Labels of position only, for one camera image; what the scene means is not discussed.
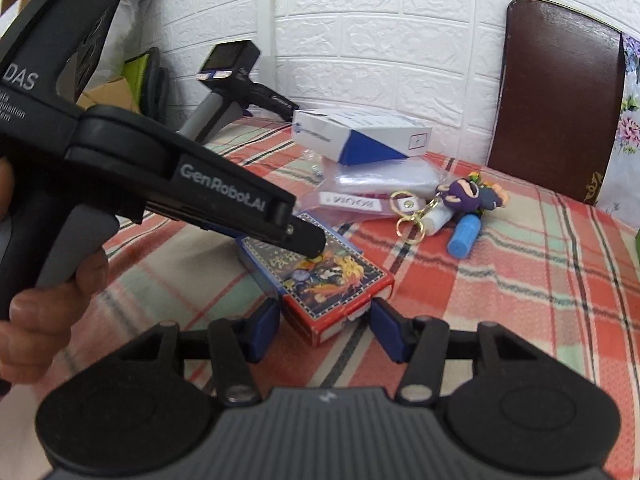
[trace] white cardboard box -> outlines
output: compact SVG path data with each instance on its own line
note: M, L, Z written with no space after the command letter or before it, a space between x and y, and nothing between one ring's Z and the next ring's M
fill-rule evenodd
M345 166L427 152L431 126L394 112L328 108L297 110L292 138Z

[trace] finger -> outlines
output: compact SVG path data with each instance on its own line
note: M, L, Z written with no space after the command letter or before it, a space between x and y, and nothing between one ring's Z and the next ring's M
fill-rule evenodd
M30 332L11 323L0 322L0 363L5 365L46 365L71 341L71 330L56 334Z
M0 219L9 211L9 204L14 195L14 170L6 158L0 158Z
M78 322L89 299L80 292L75 281L56 288L32 288L14 297L9 307L9 319L25 330L55 335Z
M76 270L76 283L80 292L92 296L104 290L109 275L109 261L104 250L96 251Z
M0 378L11 384L37 383L47 373L47 365L5 365L0 363Z

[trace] keychain figurine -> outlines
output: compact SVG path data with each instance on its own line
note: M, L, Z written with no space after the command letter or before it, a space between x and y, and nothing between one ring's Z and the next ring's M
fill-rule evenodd
M436 188L436 197L424 208L407 211L402 205L412 200L412 193L396 191L391 196L391 207L400 215L396 233L411 245L419 244L425 235L434 235L454 214L461 214L458 225L447 245L447 251L454 258L466 258L480 233L482 215L498 207L505 207L509 195L499 184L483 182L479 173L470 173L451 184L441 184ZM402 224L412 223L418 228L418 235L409 239L402 234Z

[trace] blue marker cap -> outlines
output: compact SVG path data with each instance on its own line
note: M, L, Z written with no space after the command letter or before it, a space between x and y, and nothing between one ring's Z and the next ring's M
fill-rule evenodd
M453 232L451 240L447 244L447 251L454 258L461 260L469 256L478 234L480 233L480 217L476 214L464 215L456 230Z

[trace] red plaid fabric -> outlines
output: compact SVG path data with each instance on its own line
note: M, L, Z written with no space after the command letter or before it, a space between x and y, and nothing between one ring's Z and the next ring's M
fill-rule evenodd
M301 194L315 184L289 128L245 119L211 147L275 184ZM439 155L430 160L457 175L478 168ZM447 254L452 227L418 246L398 240L391 219L346 231L366 256L393 272L393 305L405 316L428 314L453 328L500 322L599 384L622 413L622 434L607 471L640 476L640 266L632 229L584 204L532 184L482 170L511 195L507 208L487 214L466 260ZM245 313L262 293L236 259L228 238L149 215L125 222L106 247L111 285L76 326L71 346L36 386L45 395L163 319L182 329ZM263 392L273 385L362 386L394 392L404 366L393 364L363 322L319 349L310 349L284 324L266 359L253 368ZM189 366L206 386L206 364ZM445 390L470 377L470 365L447 367Z

